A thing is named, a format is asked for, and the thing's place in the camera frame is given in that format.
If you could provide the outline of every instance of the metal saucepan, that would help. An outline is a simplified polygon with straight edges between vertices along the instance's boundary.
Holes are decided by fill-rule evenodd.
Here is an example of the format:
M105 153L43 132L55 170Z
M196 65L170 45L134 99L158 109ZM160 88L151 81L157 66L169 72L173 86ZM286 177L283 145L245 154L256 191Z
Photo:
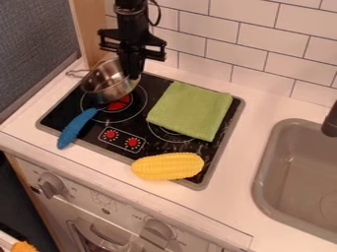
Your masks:
M92 96L97 104L110 103L131 93L139 83L125 77L119 59L113 58L99 63L82 80L81 88Z
M68 75L76 76L73 71ZM125 77L118 58L99 63L81 81L81 88L91 96L97 104L111 103L131 93L140 81ZM87 122L99 109L93 107L75 117L62 131L58 138L57 148L62 150L70 145Z

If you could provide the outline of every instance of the metal sink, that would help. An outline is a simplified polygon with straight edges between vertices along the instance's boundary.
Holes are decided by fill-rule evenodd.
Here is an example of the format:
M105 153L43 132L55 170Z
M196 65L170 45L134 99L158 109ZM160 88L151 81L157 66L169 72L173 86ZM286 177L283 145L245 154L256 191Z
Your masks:
M271 219L337 243L337 139L323 135L313 122L278 123L252 196Z

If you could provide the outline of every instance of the green towel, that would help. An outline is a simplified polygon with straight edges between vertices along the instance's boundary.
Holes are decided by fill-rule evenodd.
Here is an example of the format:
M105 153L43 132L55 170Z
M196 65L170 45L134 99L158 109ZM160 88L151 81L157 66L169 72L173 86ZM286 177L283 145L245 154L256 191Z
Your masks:
M151 109L146 120L177 133L212 142L233 98L174 82Z

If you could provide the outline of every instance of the tile backsplash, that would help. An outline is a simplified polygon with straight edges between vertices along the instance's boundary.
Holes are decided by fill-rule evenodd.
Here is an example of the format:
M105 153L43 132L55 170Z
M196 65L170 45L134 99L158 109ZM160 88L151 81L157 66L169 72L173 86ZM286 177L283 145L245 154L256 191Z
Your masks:
M166 65L324 106L337 98L337 0L157 1Z

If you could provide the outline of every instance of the oven knob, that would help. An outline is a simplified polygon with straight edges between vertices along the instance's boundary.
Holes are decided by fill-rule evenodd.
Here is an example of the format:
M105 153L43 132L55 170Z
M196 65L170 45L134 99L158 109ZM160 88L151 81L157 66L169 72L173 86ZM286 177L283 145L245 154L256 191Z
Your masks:
M68 189L63 181L50 172L44 173L37 182L39 188L47 199L51 199L55 195L65 197L68 194Z
M136 147L138 145L138 140L135 139L135 138L130 138L127 141L127 144L128 144L129 147Z
M140 236L161 248L166 248L174 239L173 231L169 226L154 219L146 222Z

